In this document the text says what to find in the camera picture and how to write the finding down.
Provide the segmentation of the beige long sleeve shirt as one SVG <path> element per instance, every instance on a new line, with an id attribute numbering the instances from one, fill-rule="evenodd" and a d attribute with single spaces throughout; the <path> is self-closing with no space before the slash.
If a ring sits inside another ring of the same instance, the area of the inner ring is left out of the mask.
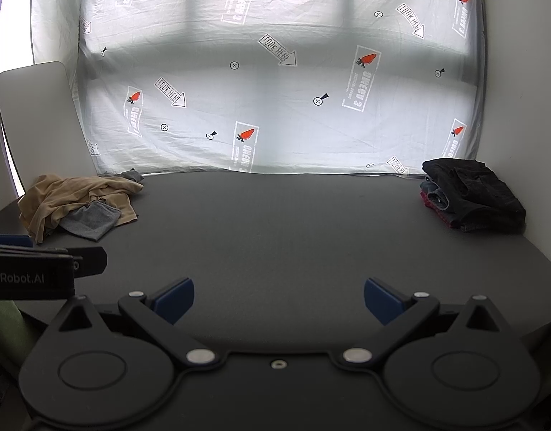
<path id="1" fill-rule="evenodd" d="M 28 235 L 41 244 L 47 232 L 56 229 L 70 212 L 92 203 L 105 203 L 118 210 L 115 227 L 137 220 L 130 197 L 143 185 L 125 177 L 69 177 L 45 174 L 19 199 L 19 219 Z"/>

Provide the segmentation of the grey garment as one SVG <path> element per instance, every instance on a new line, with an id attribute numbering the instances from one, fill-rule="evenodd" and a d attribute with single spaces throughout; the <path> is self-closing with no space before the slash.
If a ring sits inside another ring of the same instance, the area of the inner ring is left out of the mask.
<path id="1" fill-rule="evenodd" d="M 143 180 L 134 168 L 115 176 L 79 178 L 75 184 L 83 195 L 58 225 L 73 236 L 98 241 L 111 229 L 135 222 L 130 197 L 143 189 Z"/>

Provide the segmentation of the red folded garment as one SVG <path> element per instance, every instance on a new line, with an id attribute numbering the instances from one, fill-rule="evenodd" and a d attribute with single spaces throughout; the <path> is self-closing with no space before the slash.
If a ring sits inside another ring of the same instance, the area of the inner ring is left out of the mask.
<path id="1" fill-rule="evenodd" d="M 449 219 L 449 217 L 447 216 L 447 214 L 445 212 L 442 212 L 442 210 L 440 210 L 438 207 L 435 206 L 434 203 L 431 203 L 431 200 L 428 198 L 428 196 L 426 195 L 425 192 L 421 191 L 419 193 L 419 196 L 421 197 L 422 201 L 423 201 L 423 204 L 431 209 L 432 211 L 435 212 L 435 214 L 449 227 L 451 228 L 453 225 L 452 225 L 452 221 Z"/>

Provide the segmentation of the blue denim folded garment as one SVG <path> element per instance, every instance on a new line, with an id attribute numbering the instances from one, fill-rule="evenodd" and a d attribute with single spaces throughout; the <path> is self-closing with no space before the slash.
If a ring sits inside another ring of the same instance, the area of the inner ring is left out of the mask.
<path id="1" fill-rule="evenodd" d="M 446 211 L 449 208 L 449 199 L 446 194 L 429 178 L 421 182 L 419 187 L 428 205 L 434 206 L 441 211 Z"/>

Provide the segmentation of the black folded garment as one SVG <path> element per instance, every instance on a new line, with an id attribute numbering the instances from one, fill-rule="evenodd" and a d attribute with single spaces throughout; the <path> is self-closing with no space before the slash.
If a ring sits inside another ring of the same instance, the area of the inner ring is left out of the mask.
<path id="1" fill-rule="evenodd" d="M 451 229 L 489 235 L 519 235 L 524 231 L 524 206 L 483 162 L 430 159 L 423 162 L 422 170 L 425 179 L 436 183 L 449 199 L 449 208 L 443 212 L 452 221 Z"/>

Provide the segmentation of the white leaning board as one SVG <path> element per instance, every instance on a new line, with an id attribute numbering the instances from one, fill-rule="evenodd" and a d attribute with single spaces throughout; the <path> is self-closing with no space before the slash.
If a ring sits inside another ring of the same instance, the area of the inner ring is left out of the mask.
<path id="1" fill-rule="evenodd" d="M 95 176 L 65 66 L 51 61 L 0 73 L 0 115 L 20 183 L 44 174 Z"/>

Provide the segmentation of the white carrot print sheet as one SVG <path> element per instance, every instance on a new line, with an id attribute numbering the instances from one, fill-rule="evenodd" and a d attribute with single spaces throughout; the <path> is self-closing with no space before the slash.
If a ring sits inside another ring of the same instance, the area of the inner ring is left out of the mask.
<path id="1" fill-rule="evenodd" d="M 101 173 L 415 174 L 474 156 L 479 0 L 31 0 Z"/>

